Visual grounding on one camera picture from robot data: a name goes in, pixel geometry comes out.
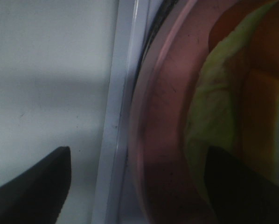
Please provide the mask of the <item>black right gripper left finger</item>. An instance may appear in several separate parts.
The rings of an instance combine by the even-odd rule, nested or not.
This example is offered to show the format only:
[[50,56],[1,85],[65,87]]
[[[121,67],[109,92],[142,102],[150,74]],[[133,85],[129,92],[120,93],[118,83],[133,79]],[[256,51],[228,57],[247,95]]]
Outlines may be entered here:
[[54,224],[71,186],[69,147],[58,147],[0,186],[0,224]]

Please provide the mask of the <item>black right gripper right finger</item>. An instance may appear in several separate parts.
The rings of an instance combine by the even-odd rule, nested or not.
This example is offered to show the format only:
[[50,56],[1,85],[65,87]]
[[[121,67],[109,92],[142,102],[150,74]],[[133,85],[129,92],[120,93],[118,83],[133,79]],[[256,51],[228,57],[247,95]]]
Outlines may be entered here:
[[279,186],[220,147],[209,147],[204,182],[221,224],[279,224]]

